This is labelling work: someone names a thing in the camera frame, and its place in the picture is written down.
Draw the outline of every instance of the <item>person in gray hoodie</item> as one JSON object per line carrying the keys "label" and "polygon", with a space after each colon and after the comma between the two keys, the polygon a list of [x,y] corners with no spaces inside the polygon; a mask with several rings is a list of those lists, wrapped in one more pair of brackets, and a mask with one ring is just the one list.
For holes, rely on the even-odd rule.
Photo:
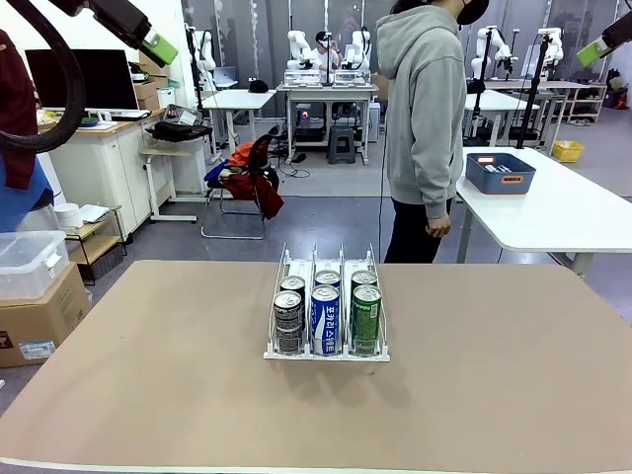
{"label": "person in gray hoodie", "polygon": [[431,264],[451,228],[463,171],[467,88],[459,25],[489,0],[398,0],[377,23],[379,68],[390,80],[386,161],[395,207],[387,264]]}

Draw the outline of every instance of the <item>maroon sleeve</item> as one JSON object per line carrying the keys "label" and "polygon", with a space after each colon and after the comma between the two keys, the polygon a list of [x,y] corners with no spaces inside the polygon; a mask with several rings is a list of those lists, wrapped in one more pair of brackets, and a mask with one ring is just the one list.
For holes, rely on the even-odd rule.
{"label": "maroon sleeve", "polygon": [[[0,130],[15,135],[38,133],[36,98],[33,83],[22,57],[9,36],[0,30]],[[6,186],[29,187],[36,155],[1,150],[7,170]]]}

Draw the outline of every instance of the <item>yellow crate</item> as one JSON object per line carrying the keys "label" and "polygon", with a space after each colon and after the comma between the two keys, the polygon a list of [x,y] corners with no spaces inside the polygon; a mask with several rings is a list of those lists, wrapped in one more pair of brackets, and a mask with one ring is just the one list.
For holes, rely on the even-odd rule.
{"label": "yellow crate", "polygon": [[586,147],[577,141],[556,141],[553,146],[553,158],[557,158],[562,163],[577,163],[585,149]]}

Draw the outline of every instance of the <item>black pants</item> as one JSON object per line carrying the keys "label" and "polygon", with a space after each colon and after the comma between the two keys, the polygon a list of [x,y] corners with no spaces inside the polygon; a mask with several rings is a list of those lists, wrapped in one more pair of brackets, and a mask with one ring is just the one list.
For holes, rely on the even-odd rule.
{"label": "black pants", "polygon": [[[435,261],[441,239],[426,232],[428,217],[421,204],[405,204],[393,199],[395,223],[393,237],[386,254],[386,264],[431,264]],[[447,202],[447,212],[452,199]]]}

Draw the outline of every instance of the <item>black screen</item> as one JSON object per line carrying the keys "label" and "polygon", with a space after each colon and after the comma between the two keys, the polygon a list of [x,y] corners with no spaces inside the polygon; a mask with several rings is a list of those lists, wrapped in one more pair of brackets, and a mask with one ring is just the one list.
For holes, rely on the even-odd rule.
{"label": "black screen", "polygon": [[[116,49],[73,49],[86,83],[86,109],[138,110],[125,53]],[[66,81],[50,49],[26,51],[44,108],[66,107]]]}

